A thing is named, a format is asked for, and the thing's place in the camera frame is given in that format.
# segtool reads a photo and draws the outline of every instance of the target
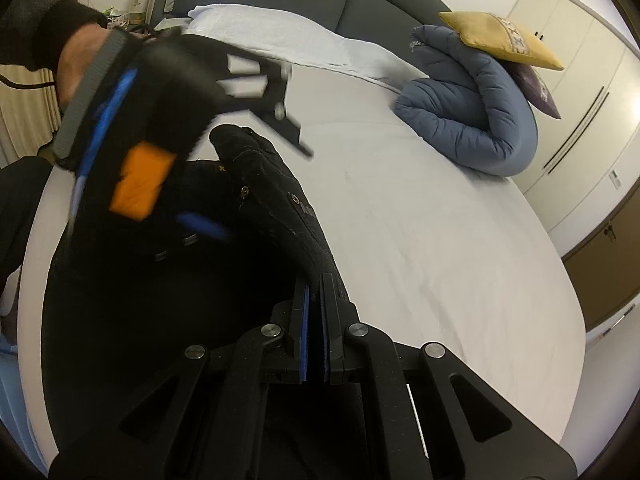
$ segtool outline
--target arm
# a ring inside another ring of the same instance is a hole
[[[103,14],[77,0],[14,0],[0,20],[0,64],[49,68],[66,104],[104,43],[106,24]]]

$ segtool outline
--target blue comforter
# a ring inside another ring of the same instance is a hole
[[[458,164],[499,176],[523,171],[536,153],[538,129],[500,63],[447,27],[415,28],[412,48],[430,78],[404,87],[398,117]]]

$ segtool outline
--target orange tag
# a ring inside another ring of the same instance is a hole
[[[160,188],[175,160],[175,154],[142,141],[129,150],[120,174],[122,179],[111,198],[110,211],[143,221],[153,211]]]

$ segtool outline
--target beige curtain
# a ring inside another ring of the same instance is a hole
[[[29,72],[21,66],[0,65],[0,73],[17,83],[53,81],[49,70]],[[51,140],[53,131],[60,127],[58,101],[53,87],[14,90],[0,85],[0,112],[8,135],[8,141],[3,139],[4,143],[10,142],[15,152],[6,153],[7,158],[35,155],[43,144]]]

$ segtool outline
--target black metal frame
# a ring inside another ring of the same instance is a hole
[[[301,384],[305,376],[335,385],[359,383],[370,457],[363,478],[577,477],[571,457],[452,352],[434,343],[420,349],[394,343],[381,330],[360,323],[355,306],[337,297],[330,274],[322,276],[320,292],[314,308],[307,301],[308,288],[298,280],[293,300],[276,305],[271,324],[246,332],[232,346],[190,347],[132,394],[118,413],[56,457],[49,477],[258,478],[269,384]],[[322,340],[313,336],[319,327]],[[217,398],[194,394],[199,382],[220,374],[223,387]],[[161,397],[160,423],[141,436],[148,426],[146,406]],[[197,431],[190,425],[195,404],[201,405]],[[169,468],[177,446],[181,466]]]

